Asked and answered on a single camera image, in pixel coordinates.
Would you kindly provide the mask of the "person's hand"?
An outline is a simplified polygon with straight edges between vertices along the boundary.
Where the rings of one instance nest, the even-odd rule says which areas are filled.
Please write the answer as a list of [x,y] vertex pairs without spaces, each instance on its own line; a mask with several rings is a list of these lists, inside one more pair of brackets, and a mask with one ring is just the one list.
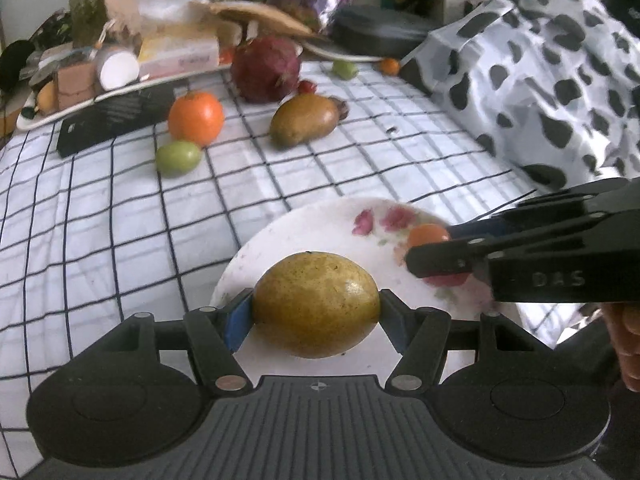
[[612,345],[627,388],[640,391],[640,309],[638,302],[602,304]]

